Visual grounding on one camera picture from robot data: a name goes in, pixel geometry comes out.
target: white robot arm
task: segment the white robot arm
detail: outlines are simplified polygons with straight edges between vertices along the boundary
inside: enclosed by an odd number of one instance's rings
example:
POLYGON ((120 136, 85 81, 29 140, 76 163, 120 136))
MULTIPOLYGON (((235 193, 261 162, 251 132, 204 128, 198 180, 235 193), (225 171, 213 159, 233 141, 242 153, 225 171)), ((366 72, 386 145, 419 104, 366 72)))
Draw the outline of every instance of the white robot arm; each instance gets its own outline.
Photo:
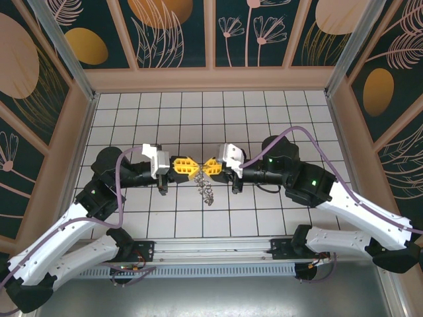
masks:
POLYGON ((301 162, 297 145, 286 137, 275 143, 276 138, 264 140, 262 148, 271 145, 271 149, 250 164, 243 150, 232 144, 222 145, 217 161, 226 177, 211 177, 217 182, 232 182, 234 194, 241 193, 243 184, 248 183, 283 186, 286 196, 294 202, 333 213, 362 230, 349 232, 299 225, 291 242, 299 255, 336 252, 363 256, 395 273, 404 273, 419 262, 420 247, 414 243, 418 235, 409 231, 413 229, 410 219, 394 215, 354 192, 353 199, 335 175, 320 166, 301 162), (370 207, 375 214, 364 207, 370 207))
MULTIPOLYGON (((274 138, 267 138, 264 146, 274 138)), ((192 173, 187 171, 187 164, 191 164, 192 159, 169 158, 159 146, 159 151, 144 146, 151 162, 130 164, 124 159, 120 167, 123 188, 155 184, 165 195, 169 182, 192 179, 192 173)), ((91 166, 95 173, 93 179, 59 221, 28 249, 9 261, 0 262, 0 282, 23 312, 42 306, 55 290, 82 271, 105 261, 119 259, 115 262, 124 262, 133 251, 134 241, 120 228, 109 229, 100 239, 65 255, 84 232, 95 226, 89 218, 104 221, 116 210, 115 164, 121 154, 116 147, 101 151, 91 166), (76 218, 82 220, 63 225, 76 218), (55 231, 54 238, 47 240, 22 264, 22 259, 55 231)), ((291 247, 299 256, 308 255, 306 258, 309 258, 322 252, 365 256, 395 273, 408 271, 420 259, 420 247, 414 243, 416 235, 405 230, 413 227, 409 219, 394 215, 356 194, 354 198, 358 197, 360 203, 355 203, 334 175, 320 166, 301 162, 298 147, 286 138, 276 143, 262 160, 248 167, 243 167, 243 150, 232 144, 222 145, 217 162, 221 166, 213 168, 209 176, 217 182, 232 182, 234 194, 242 192, 244 183, 284 186, 286 196, 294 202, 334 213, 362 230, 335 231, 299 225, 291 241, 291 247), (388 217, 391 223, 369 213, 362 205, 371 207, 382 218, 388 217)))

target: orange circle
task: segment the orange circle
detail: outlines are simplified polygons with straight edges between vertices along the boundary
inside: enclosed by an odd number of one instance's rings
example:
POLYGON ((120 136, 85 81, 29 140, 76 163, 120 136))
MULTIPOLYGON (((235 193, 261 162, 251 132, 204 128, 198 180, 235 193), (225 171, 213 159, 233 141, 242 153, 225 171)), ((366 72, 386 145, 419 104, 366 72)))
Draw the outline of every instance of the orange circle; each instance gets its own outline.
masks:
POLYGON ((172 12, 180 24, 184 23, 190 17, 193 6, 192 0, 128 0, 128 4, 142 23, 160 29, 174 26, 172 12))

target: grid tile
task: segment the grid tile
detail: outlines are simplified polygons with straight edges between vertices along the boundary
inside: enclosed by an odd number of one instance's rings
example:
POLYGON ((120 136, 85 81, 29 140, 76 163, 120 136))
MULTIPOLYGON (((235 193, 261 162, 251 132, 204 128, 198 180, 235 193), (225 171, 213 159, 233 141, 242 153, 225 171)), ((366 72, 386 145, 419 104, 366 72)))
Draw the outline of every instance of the grid tile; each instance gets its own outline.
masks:
POLYGON ((231 211, 232 236, 256 236, 257 218, 255 210, 231 211))
POLYGON ((203 202, 203 210, 228 210, 229 208, 229 196, 228 186, 214 186, 213 187, 214 202, 211 206, 203 202))
POLYGON ((199 238, 202 236, 203 216, 201 211, 176 213, 176 238, 199 238))
POLYGON ((124 211, 148 211, 150 210, 151 188, 128 188, 124 211))
POLYGON ((150 213, 148 238, 174 238, 175 212, 150 213))
MULTIPOLYGON (((216 157, 219 146, 228 142, 251 158, 261 152, 265 138, 292 125, 307 129, 350 181, 323 92, 102 94, 75 187, 78 192, 89 182, 90 165, 110 144, 124 151, 142 143, 161 143, 170 156, 191 156, 202 163, 216 157)), ((299 146, 302 160, 328 168, 302 132, 289 133, 288 139, 299 146)), ((127 157, 131 162, 148 161, 140 151, 127 157)), ((202 201, 194 182, 169 184, 164 197, 155 186, 122 191, 126 195, 124 228, 134 238, 278 236, 293 234, 297 225, 310 223, 325 229, 354 229, 334 215, 294 203, 284 189, 268 194, 245 185, 243 193, 235 195, 231 185, 209 180, 215 199, 211 206, 202 201)), ((276 186, 265 188, 277 190, 276 186)), ((117 223, 117 215, 107 221, 117 223)), ((95 227, 83 238, 98 238, 106 230, 95 227)))
POLYGON ((332 122, 329 108, 327 106, 309 107, 313 122, 332 122))
POLYGON ((159 125, 159 132, 157 134, 157 144, 178 143, 179 128, 179 125, 159 125))
POLYGON ((182 109, 180 124, 202 124, 203 111, 201 108, 182 109))
MULTIPOLYGON (((261 186, 265 190, 272 190, 277 191, 277 186, 261 186)), ((256 208, 257 209, 271 209, 271 208, 278 208, 281 209, 281 203, 280 203, 280 196, 279 194, 270 194, 265 192, 264 190, 261 190, 258 187, 254 187, 254 196, 256 199, 256 208)))
POLYGON ((118 110, 114 125, 135 125, 137 123, 138 110, 123 109, 118 110))
POLYGON ((267 106, 286 106, 285 94, 283 91, 265 91, 264 97, 267 106))
POLYGON ((202 106, 202 93, 201 92, 183 92, 182 93, 182 107, 195 108, 202 106))
POLYGON ((150 143, 156 144, 157 126, 139 126, 135 129, 135 144, 150 143))
POLYGON ((309 106, 326 106, 326 97, 321 90, 306 90, 305 97, 309 106))
POLYGON ((140 109, 137 125, 157 125, 159 123, 159 109, 140 109))
POLYGON ((244 91, 246 107, 265 106, 264 93, 262 91, 244 91))
POLYGON ((166 196, 162 196, 158 190, 153 190, 150 211, 171 210, 176 210, 176 188, 169 188, 166 196))
POLYGON ((120 94, 101 94, 98 100, 98 109, 117 109, 120 94))
POLYGON ((203 217, 204 237, 231 235, 228 211, 208 211, 203 217))
POLYGON ((162 92, 161 94, 161 108, 180 108, 181 107, 181 92, 162 92))
POLYGON ((333 123, 314 123, 317 141, 336 141, 335 128, 333 123))
POLYGON ((288 108, 279 107, 267 107, 267 114, 269 123, 289 123, 288 108))
POLYGON ((112 143, 118 144, 133 144, 135 135, 135 126, 132 127, 114 127, 112 143))
POLYGON ((138 109, 141 94, 121 94, 119 109, 138 109))
POLYGON ((244 186, 241 194, 229 192, 229 209, 254 209, 254 192, 252 186, 244 186))
POLYGON ((226 142, 248 142, 246 124, 227 124, 225 125, 226 142))
POLYGON ((289 118, 292 123, 311 122, 309 107, 288 107, 289 118))
POLYGON ((258 233, 261 236, 283 236, 285 234, 284 215, 280 209, 257 211, 258 233))
POLYGON ((93 127, 111 127, 116 119, 116 110, 97 110, 93 127))
POLYGON ((223 107, 223 93, 221 91, 203 92, 203 107, 223 107))
POLYGON ((141 94, 139 101, 140 108, 159 108, 160 107, 160 92, 145 92, 141 94))
POLYGON ((113 127, 93 127, 88 145, 109 145, 112 133, 113 127))
POLYGON ((329 160, 344 160, 338 141, 320 141, 319 147, 329 160))
POLYGON ((244 108, 225 108, 225 123, 246 123, 244 108))
POLYGON ((202 125, 182 125, 180 127, 181 143, 201 143, 203 139, 202 125))
POLYGON ((203 142, 204 143, 219 143, 219 142, 224 143, 225 142, 225 126, 223 124, 204 125, 203 126, 203 142))
POLYGON ((245 108, 247 123, 268 123, 267 111, 265 107, 245 108))
POLYGON ((243 107, 245 105, 244 94, 242 91, 225 91, 223 103, 225 107, 243 107))
POLYGON ((285 91, 286 104, 288 106, 306 106, 307 101, 305 99, 304 92, 299 91, 285 91))
POLYGON ((180 124, 180 109, 160 109, 159 125, 180 124))
POLYGON ((263 142, 270 136, 268 124, 248 124, 248 130, 250 142, 263 142))
POLYGON ((224 123, 223 108, 203 108, 203 124, 224 123))

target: black cable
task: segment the black cable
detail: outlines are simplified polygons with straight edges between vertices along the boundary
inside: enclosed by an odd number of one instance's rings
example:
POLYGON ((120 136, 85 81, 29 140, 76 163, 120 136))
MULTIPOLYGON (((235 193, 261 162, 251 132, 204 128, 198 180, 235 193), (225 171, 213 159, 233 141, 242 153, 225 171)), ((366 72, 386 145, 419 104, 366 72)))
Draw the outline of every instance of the black cable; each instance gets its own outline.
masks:
POLYGON ((267 190, 266 188, 263 188, 260 185, 256 185, 257 188, 260 188, 262 191, 269 193, 269 194, 278 194, 280 193, 280 190, 282 189, 281 185, 278 185, 278 190, 267 190))

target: leaf illustration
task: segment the leaf illustration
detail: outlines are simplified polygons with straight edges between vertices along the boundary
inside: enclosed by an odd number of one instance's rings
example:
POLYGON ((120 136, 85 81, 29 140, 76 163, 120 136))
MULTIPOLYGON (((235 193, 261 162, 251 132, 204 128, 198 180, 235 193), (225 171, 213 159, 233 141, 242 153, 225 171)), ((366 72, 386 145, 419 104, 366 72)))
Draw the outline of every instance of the leaf illustration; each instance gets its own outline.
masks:
POLYGON ((375 55, 366 60, 386 56, 390 68, 412 69, 412 66, 423 57, 423 32, 410 35, 404 33, 397 36, 387 52, 375 55))
POLYGON ((407 138, 386 145, 379 157, 395 198, 423 195, 423 126, 407 138))
POLYGON ((46 0, 54 20, 59 25, 71 26, 83 11, 81 0, 46 0))
POLYGON ((151 46, 148 40, 148 29, 138 24, 138 22, 131 18, 134 22, 138 33, 138 49, 137 49, 137 60, 142 67, 150 67, 151 65, 151 46))
POLYGON ((139 24, 132 19, 138 33, 137 60, 141 67, 179 67, 184 55, 184 36, 178 17, 169 12, 163 1, 161 10, 153 0, 134 0, 133 4, 143 21, 139 24))
POLYGON ((173 27, 167 29, 164 62, 159 67, 170 67, 175 62, 178 63, 176 67, 179 67, 184 57, 184 35, 178 17, 172 12, 169 18, 173 27))
POLYGON ((408 0, 400 20, 401 28, 413 35, 423 29, 423 0, 408 0))

